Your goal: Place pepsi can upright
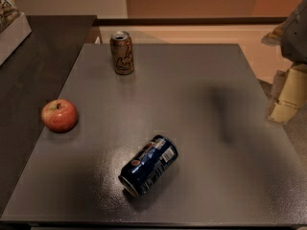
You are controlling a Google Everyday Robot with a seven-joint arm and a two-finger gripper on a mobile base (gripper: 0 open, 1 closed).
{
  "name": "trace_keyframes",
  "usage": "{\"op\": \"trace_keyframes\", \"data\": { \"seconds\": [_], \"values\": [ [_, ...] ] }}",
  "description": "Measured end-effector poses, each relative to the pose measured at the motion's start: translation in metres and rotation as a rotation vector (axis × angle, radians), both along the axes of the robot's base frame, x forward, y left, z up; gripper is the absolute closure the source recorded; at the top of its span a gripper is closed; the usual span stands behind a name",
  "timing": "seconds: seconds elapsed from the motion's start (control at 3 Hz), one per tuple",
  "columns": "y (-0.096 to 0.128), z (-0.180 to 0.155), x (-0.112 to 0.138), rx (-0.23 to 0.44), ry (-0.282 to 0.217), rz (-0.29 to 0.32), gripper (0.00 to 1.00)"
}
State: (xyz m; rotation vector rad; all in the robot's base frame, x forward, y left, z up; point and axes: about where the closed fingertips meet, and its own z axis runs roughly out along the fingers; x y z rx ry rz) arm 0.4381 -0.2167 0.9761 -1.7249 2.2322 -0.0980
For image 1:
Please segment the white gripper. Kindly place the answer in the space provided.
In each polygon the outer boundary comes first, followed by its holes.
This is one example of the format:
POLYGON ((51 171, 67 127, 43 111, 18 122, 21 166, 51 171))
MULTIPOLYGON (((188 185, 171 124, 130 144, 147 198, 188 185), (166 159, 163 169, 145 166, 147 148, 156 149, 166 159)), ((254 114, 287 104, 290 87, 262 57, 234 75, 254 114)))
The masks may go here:
POLYGON ((281 45, 281 54, 294 63, 286 72, 277 71, 272 84, 268 118, 288 123, 307 102, 307 0, 302 0, 291 15, 268 32, 261 42, 281 45))

